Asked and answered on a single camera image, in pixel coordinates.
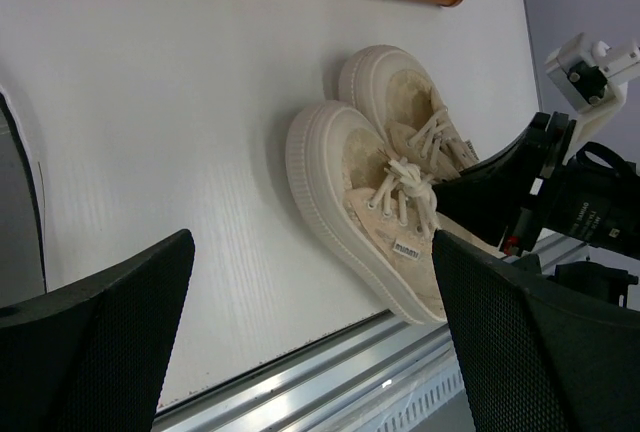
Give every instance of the white panel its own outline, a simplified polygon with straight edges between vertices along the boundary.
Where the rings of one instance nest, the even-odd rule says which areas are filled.
[[[537,110],[522,0],[0,0],[0,83],[42,139],[51,285],[193,231],[163,406],[382,309],[305,228],[283,157],[293,116],[377,43],[418,57],[480,156]]]

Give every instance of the shoe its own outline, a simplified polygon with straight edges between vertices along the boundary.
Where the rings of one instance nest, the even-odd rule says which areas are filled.
[[[338,90],[340,100],[362,112],[400,156],[438,181],[478,163],[435,84],[407,52],[388,45],[361,50],[342,68]]]
[[[446,321],[431,259],[440,227],[432,176],[395,154],[360,112],[336,101],[295,118],[286,165],[305,222],[392,312],[412,324]]]

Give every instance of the white bracket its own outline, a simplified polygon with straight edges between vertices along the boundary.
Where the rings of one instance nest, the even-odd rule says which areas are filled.
[[[606,77],[604,97],[585,99],[578,92],[570,70],[580,62],[597,66]],[[611,48],[604,42],[588,42],[585,34],[579,34],[553,52],[545,66],[549,78],[580,114],[564,157],[566,164],[626,103],[628,82],[640,77],[640,49],[635,41]]]

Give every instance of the shoe tongue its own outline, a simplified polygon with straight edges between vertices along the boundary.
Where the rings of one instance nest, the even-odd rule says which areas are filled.
[[[396,152],[402,157],[406,157],[409,162],[420,166],[423,172],[432,173],[439,180],[453,180],[460,176],[453,162],[444,151],[441,151],[438,157],[438,170],[431,170],[429,159],[420,157],[420,151],[426,140],[425,138],[421,138],[415,147],[409,147],[407,145],[409,139],[418,133],[413,127],[399,122],[390,122],[388,124],[388,132],[391,144]]]

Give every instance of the shoelace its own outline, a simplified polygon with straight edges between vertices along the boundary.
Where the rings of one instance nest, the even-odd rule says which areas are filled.
[[[369,201],[369,208],[375,209],[382,202],[382,213],[385,217],[391,217],[391,192],[398,189],[398,214],[400,224],[405,226],[409,223],[407,216],[407,198],[416,201],[418,206],[418,217],[422,234],[430,240],[436,230],[440,228],[440,221],[436,214],[438,200],[431,187],[434,176],[427,174],[422,176],[420,167],[410,164],[406,157],[399,161],[389,160],[389,168],[385,169],[387,176],[382,185]]]
[[[453,138],[443,139],[442,137],[442,132],[453,127],[451,121],[446,120],[444,117],[447,111],[448,109],[446,107],[441,107],[436,110],[427,123],[424,124],[422,128],[407,141],[407,146],[414,148],[420,139],[425,137],[424,145],[420,151],[420,157],[426,159],[429,154],[429,150],[431,150],[431,158],[429,159],[430,170],[438,170],[438,157],[440,155],[443,142],[448,146],[451,153],[456,156],[461,164],[465,163],[463,159],[466,158],[466,154],[464,153],[462,146]]]

